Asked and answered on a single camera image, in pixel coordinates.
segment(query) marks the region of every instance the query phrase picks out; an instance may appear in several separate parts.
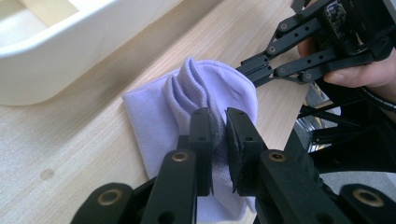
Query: lavender cloth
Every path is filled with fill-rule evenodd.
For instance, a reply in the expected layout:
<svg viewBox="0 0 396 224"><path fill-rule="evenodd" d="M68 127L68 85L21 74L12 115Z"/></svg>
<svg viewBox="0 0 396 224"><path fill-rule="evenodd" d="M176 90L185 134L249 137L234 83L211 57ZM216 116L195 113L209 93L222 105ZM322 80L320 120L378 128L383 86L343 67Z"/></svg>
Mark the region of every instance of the lavender cloth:
<svg viewBox="0 0 396 224"><path fill-rule="evenodd" d="M255 211L252 198L232 193L225 143L227 107L245 111L253 123L257 119L256 90L245 76L224 63L189 58L180 69L126 92L122 99L150 178L158 174L165 154L176 149L178 137L189 134L192 111L208 107L217 127L214 195L198 198L197 219L238 220L247 206Z"/></svg>

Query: light wood surface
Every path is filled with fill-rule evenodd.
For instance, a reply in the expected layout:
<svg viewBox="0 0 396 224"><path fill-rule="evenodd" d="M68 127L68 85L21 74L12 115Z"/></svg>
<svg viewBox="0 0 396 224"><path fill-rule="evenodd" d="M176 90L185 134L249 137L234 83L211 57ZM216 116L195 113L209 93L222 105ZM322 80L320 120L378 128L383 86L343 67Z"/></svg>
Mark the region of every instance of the light wood surface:
<svg viewBox="0 0 396 224"><path fill-rule="evenodd" d="M121 95L188 56L238 66L265 49L290 2L184 1L47 102L0 106L0 223L68 223L96 188L147 181ZM282 80L257 89L268 147L285 146L306 90Z"/></svg>

